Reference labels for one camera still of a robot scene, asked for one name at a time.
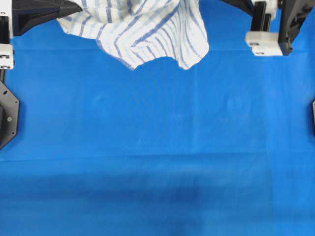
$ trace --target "blue tablecloth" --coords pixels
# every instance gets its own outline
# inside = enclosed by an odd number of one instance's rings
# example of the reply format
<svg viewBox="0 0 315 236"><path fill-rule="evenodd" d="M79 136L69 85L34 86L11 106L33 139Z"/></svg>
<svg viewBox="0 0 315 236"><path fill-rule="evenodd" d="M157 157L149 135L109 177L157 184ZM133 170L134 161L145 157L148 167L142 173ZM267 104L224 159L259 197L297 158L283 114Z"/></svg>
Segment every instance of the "blue tablecloth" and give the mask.
<svg viewBox="0 0 315 236"><path fill-rule="evenodd" d="M189 71L130 71L56 21L13 40L1 236L315 235L315 12L291 56L258 58L248 15L200 7L211 51Z"/></svg>

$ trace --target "white plastic block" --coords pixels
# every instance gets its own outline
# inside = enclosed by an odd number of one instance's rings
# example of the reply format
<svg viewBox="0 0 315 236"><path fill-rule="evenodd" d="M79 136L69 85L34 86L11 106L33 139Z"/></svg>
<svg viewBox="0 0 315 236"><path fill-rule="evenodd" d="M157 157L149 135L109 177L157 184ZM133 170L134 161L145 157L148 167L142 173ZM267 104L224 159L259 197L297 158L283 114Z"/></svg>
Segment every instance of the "white plastic block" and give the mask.
<svg viewBox="0 0 315 236"><path fill-rule="evenodd" d="M266 14L271 14L271 21L274 20L277 16L278 0L252 0L252 3L255 5L257 1L265 1L267 3Z"/></svg>
<svg viewBox="0 0 315 236"><path fill-rule="evenodd" d="M10 38L13 38L12 0L0 0L0 16L7 16L7 17L9 17Z"/></svg>
<svg viewBox="0 0 315 236"><path fill-rule="evenodd" d="M0 44L0 69L14 68L13 47L11 44Z"/></svg>
<svg viewBox="0 0 315 236"><path fill-rule="evenodd" d="M252 48L255 56L283 56L278 44L278 33L250 31L246 34L246 43Z"/></svg>

